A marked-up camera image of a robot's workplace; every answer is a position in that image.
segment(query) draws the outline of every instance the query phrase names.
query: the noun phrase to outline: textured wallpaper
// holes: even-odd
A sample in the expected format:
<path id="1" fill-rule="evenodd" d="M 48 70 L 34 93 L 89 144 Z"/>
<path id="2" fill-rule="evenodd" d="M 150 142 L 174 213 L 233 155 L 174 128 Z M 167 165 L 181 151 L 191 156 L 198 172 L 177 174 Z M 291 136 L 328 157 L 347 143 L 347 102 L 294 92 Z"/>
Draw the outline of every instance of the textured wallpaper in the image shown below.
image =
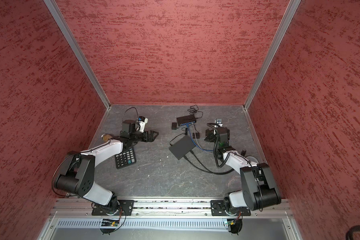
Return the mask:
<path id="1" fill-rule="evenodd" d="M 289 0 L 56 0 L 113 104 L 243 104 Z"/>
<path id="2" fill-rule="evenodd" d="M 304 240 L 344 239 L 360 224 L 360 1 L 301 2 L 250 115 Z"/>
<path id="3" fill-rule="evenodd" d="M 0 1 L 0 239 L 35 239 L 104 105 L 42 0 Z"/>

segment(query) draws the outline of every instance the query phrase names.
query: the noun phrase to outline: calculator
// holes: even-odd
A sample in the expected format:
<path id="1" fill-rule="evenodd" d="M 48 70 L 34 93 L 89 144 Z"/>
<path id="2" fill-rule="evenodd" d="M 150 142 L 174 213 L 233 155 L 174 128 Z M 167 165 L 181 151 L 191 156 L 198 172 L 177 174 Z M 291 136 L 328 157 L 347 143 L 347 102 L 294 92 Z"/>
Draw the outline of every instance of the calculator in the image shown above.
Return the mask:
<path id="1" fill-rule="evenodd" d="M 136 163 L 135 151 L 133 147 L 115 155 L 116 169 L 126 167 Z"/>

